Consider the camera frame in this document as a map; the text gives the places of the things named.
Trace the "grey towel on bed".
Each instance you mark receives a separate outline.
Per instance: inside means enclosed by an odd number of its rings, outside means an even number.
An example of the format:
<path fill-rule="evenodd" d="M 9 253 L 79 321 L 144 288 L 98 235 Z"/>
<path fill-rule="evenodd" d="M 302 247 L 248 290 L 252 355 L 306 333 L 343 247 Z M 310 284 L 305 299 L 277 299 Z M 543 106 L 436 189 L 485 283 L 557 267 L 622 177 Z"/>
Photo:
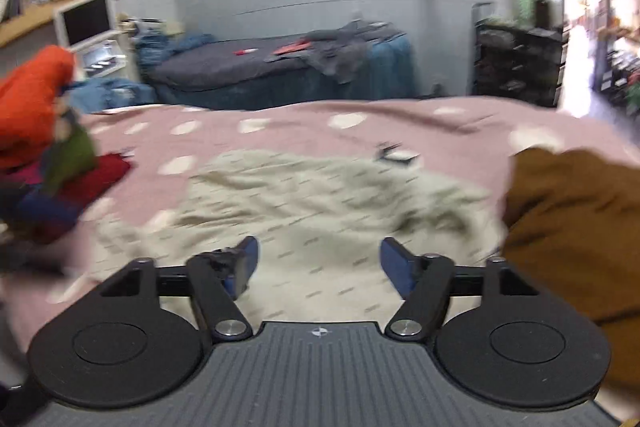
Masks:
<path fill-rule="evenodd" d="M 296 40 L 310 41 L 308 50 L 282 56 L 271 53 L 266 62 L 301 61 L 339 83 L 349 83 L 366 62 L 371 46 L 403 35 L 392 23 L 352 20 L 341 28 L 309 31 Z"/>

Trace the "brown knit garment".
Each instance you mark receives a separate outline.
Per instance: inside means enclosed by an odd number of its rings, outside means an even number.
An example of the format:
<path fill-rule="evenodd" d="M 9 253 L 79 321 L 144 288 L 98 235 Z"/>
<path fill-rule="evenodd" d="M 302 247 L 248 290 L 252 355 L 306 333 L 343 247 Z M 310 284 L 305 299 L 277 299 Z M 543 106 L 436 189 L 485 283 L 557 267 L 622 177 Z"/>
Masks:
<path fill-rule="evenodd" d="M 639 391 L 639 171 L 589 150 L 515 155 L 506 259 L 604 330 L 608 383 Z"/>

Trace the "green knit garment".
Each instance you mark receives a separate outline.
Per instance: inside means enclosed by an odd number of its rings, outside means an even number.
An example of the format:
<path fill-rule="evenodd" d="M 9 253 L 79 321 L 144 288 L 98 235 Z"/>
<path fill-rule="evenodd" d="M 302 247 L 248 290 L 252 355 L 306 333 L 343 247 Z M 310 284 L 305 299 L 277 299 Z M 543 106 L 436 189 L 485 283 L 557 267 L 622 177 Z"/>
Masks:
<path fill-rule="evenodd" d="M 71 179 L 96 167 L 96 152 L 89 133 L 73 109 L 58 115 L 53 141 L 40 158 L 42 189 L 54 195 Z"/>

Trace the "white monitor machine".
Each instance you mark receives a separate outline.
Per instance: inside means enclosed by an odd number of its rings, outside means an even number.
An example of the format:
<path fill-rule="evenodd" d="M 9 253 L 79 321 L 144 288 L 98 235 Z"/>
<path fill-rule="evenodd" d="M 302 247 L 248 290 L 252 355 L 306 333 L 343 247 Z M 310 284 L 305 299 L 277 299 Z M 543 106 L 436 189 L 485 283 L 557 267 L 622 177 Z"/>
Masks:
<path fill-rule="evenodd" d="M 115 9 L 115 0 L 76 0 L 54 10 L 58 45 L 73 55 L 76 81 L 137 80 Z"/>

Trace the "black trolley rack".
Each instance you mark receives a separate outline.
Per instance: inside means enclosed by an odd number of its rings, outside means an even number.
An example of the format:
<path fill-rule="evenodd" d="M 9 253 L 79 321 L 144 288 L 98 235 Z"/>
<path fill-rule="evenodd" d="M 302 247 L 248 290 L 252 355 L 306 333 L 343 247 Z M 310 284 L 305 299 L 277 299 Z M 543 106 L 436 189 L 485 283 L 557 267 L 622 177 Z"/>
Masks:
<path fill-rule="evenodd" d="M 491 9 L 490 2 L 472 6 L 472 95 L 558 106 L 570 34 L 502 22 Z"/>

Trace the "small red white object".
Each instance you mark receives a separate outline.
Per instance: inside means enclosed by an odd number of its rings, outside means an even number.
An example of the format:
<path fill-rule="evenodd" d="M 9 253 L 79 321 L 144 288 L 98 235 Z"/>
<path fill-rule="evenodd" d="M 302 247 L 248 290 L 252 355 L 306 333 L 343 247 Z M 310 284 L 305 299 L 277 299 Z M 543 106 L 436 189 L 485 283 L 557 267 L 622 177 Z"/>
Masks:
<path fill-rule="evenodd" d="M 237 51 L 234 52 L 234 54 L 236 56 L 243 56 L 243 55 L 255 53 L 257 51 L 258 51 L 258 49 L 248 48 L 248 49 L 237 50 Z"/>

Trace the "white floor lamp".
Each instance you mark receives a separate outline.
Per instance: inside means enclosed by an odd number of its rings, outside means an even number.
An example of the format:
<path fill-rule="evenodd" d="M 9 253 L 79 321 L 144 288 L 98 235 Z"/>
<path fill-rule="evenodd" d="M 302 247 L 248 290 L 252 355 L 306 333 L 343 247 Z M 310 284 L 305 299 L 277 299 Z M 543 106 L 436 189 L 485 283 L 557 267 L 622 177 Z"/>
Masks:
<path fill-rule="evenodd" d="M 422 98 L 416 67 L 421 0 L 355 0 L 352 41 L 359 62 L 352 65 L 349 98 L 374 101 Z"/>

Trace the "orange knit garment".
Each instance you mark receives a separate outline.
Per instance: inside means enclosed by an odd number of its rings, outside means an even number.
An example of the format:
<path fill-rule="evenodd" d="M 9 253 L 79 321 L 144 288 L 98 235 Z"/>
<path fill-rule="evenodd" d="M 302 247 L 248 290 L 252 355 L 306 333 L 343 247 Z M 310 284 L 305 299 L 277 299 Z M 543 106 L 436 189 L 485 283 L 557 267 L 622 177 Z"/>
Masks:
<path fill-rule="evenodd" d="M 53 140 L 55 99 L 73 79 L 73 54 L 47 46 L 1 80 L 1 171 L 34 162 Z"/>

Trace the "pink polka dot bedsheet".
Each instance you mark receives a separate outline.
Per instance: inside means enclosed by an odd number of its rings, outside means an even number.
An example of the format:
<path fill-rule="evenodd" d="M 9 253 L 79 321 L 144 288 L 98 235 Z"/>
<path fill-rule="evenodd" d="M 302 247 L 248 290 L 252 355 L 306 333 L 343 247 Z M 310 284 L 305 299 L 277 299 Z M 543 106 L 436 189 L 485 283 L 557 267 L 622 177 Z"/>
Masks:
<path fill-rule="evenodd" d="M 638 392 L 608 383 L 604 330 L 503 254 L 516 154 L 589 150 L 639 171 L 638 150 L 606 124 L 500 98 L 441 98 L 259 112 L 131 107 L 85 125 L 136 167 L 89 209 L 79 239 L 56 246 L 69 277 L 6 279 L 26 372 L 23 384 L 2 389 L 3 425 L 638 424 Z M 137 257 L 103 280 L 92 275 L 94 229 L 115 205 L 145 225 L 179 206 L 198 170 L 235 150 L 370 159 L 449 176 L 487 193 L 502 244 L 478 265 L 449 258 L 449 307 L 427 339 L 386 336 L 390 320 L 265 321 L 250 323 L 247 339 L 210 339 L 196 323 L 186 275 L 198 254 L 180 265 Z"/>

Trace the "massage bed dark cover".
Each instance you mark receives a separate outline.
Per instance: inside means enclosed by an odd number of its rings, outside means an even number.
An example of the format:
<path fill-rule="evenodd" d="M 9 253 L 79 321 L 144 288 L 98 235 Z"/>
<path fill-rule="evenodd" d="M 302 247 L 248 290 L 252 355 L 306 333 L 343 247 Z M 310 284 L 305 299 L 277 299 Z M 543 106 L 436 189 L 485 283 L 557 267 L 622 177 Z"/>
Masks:
<path fill-rule="evenodd" d="M 258 110 L 297 103 L 349 101 L 346 86 L 301 61 L 268 63 L 266 58 L 302 35 L 218 40 L 158 66 L 147 83 L 157 101 L 213 110 Z M 237 50 L 255 48 L 243 56 Z"/>

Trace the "red cloth on bed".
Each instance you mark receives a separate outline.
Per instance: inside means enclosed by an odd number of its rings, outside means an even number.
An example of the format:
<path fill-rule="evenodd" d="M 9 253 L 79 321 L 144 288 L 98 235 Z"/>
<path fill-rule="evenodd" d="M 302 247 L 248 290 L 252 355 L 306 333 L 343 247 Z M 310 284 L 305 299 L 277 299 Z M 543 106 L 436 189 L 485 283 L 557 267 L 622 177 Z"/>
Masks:
<path fill-rule="evenodd" d="M 311 42 L 308 40 L 298 40 L 296 42 L 287 44 L 286 46 L 281 46 L 279 49 L 276 49 L 272 52 L 275 56 L 282 56 L 286 54 L 298 53 L 302 51 L 306 51 L 311 47 Z"/>

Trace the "cream polka dot garment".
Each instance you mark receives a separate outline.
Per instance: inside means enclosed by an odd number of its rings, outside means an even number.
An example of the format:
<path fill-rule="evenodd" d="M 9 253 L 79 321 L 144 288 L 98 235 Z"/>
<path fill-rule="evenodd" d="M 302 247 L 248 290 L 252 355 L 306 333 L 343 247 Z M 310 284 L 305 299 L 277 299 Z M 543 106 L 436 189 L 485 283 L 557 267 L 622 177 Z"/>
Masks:
<path fill-rule="evenodd" d="M 94 236 L 99 256 L 91 273 L 99 280 L 137 257 L 180 265 L 253 236 L 259 262 L 239 299 L 253 325 L 385 323 L 400 299 L 380 265 L 383 239 L 478 265 L 498 251 L 504 228 L 484 190 L 439 173 L 235 150 L 198 170 L 177 208 L 137 227 L 115 205 Z"/>

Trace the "blue crumpled blanket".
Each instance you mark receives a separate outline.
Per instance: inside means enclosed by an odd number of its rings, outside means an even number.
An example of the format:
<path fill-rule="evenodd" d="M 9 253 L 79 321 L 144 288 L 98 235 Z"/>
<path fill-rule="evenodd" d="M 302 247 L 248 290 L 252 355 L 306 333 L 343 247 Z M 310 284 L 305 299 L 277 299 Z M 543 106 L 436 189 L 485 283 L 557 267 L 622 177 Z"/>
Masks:
<path fill-rule="evenodd" d="M 111 75 L 86 81 L 76 81 L 66 91 L 68 103 L 79 113 L 101 113 L 104 109 L 150 105 L 157 102 L 155 90 L 146 82 L 151 72 L 170 58 L 215 43 L 211 34 L 168 36 L 151 32 L 132 42 L 135 80 L 123 75 Z"/>

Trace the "red knit garment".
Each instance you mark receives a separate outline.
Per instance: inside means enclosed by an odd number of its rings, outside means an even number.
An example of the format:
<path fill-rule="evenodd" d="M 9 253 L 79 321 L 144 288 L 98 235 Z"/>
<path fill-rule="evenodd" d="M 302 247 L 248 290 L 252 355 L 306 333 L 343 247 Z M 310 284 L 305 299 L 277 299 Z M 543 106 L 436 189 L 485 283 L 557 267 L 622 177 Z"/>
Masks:
<path fill-rule="evenodd" d="M 136 164 L 116 153 L 102 155 L 96 167 L 70 179 L 54 193 L 52 200 L 65 217 L 47 217 L 39 220 L 29 233 L 37 244 L 54 243 L 73 231 L 82 214 L 115 185 L 122 182 Z"/>

